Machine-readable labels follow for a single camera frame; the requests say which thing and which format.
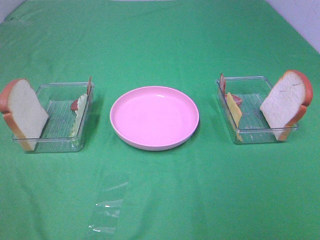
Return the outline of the toy lettuce leaf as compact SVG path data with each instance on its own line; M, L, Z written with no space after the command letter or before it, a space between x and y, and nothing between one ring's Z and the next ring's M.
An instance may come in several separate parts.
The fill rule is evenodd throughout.
M75 120L71 127L69 137L75 137L78 134L80 123L82 121L82 117L87 104L87 98L88 94L84 93L71 104L70 109L75 113Z

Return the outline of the toy bacon strip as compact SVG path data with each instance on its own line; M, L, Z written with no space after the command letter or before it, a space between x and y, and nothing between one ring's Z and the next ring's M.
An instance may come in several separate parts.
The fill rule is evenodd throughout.
M222 93L224 94L225 100L227 101L228 94L226 93L226 80L225 80L223 73L220 73L219 87L220 87ZM242 104L243 100L240 97L238 97L237 95L231 94L231 97L237 106L240 106Z
M86 96L88 97L92 88L92 76L89 77L88 82L87 82L87 87L86 87ZM80 101L80 97L76 100L74 100L70 106L70 109L72 111L77 111L79 109L78 107L78 102Z

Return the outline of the toy bread slice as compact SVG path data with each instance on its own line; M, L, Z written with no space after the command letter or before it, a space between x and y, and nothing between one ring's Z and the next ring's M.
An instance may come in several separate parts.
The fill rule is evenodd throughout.
M40 104L36 92L25 78L8 83L0 93L3 119L26 152L36 148L33 139L41 137L49 115Z
M293 127L306 113L313 99L313 87L302 72L288 70L262 102L260 110L277 141L285 141Z

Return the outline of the pink round plate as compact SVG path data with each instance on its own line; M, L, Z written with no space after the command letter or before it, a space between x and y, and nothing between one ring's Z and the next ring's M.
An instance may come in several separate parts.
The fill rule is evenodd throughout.
M145 86L120 96L110 109L109 119L125 143L142 150L164 151L192 136L200 114L185 93L166 86Z

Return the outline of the yellow toy cheese slice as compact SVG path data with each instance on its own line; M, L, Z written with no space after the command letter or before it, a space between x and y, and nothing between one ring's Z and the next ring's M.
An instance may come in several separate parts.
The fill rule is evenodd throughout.
M237 102L234 100L234 95L232 95L230 92L228 92L226 95L226 103L230 112L228 119L231 124L232 130L236 135L236 140L242 143L243 138L238 132L239 122L243 115L242 111L240 107L237 105Z

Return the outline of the green table cloth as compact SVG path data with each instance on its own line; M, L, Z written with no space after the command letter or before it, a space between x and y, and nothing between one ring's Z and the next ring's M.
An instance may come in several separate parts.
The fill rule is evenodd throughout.
M215 80L288 69L313 100L284 143L234 144ZM26 78L95 88L79 152L25 153L0 123L0 237L99 239L103 188L126 181L113 240L317 240L320 237L320 56L262 0L30 0L0 26L0 85ZM143 151L115 134L122 94L168 86L197 104L183 145Z

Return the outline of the left clear plastic tray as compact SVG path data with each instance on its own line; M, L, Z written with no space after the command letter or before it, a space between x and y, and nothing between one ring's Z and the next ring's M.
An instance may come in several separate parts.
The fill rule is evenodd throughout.
M36 91L41 106L48 113L48 120L36 142L34 151L27 153L63 153L78 152L84 146L84 128L93 102L94 83L87 97L85 110L80 122L78 133L69 137L76 114L71 110L71 104L87 91L87 82L47 83ZM12 135L15 143L21 144L22 139Z

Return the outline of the clear plastic tray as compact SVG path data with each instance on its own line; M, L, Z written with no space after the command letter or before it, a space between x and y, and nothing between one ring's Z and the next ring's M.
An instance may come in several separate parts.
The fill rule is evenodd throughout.
M292 127L271 128L260 106L272 89L272 85L264 76L237 76L225 77L225 91L220 87L220 80L216 80L217 101L228 127L229 134L235 144L260 144L277 143L275 133L285 131L290 134L299 129L299 124L295 123ZM242 116L238 124L234 120L227 99L224 94L231 93L239 97L242 102L239 105Z
M94 83L87 97L85 110L80 122L78 133L69 137L76 114L71 110L71 104L87 91L87 82L47 83L36 91L41 106L48 113L48 120L36 142L34 151L27 153L63 153L78 152L84 146L84 128L93 102ZM21 144L22 139L12 135L15 143Z

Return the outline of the right clear plastic tray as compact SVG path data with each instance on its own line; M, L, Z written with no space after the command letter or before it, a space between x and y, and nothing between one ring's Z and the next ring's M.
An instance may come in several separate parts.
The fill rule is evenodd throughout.
M290 134L299 129L299 124L295 123L292 127L271 128L260 106L272 89L272 85L264 76L237 76L225 77L225 91L220 87L220 80L216 80L217 101L228 127L229 134L235 144L260 144L277 143L275 133L285 131ZM238 124L234 120L227 99L224 94L231 93L239 97L242 102L239 105L242 116Z

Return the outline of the clear plastic film sheet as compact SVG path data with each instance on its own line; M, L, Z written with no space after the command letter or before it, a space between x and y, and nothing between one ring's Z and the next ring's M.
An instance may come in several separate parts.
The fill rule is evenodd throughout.
M128 183L126 172L108 173L103 177L88 221L86 240L113 239Z

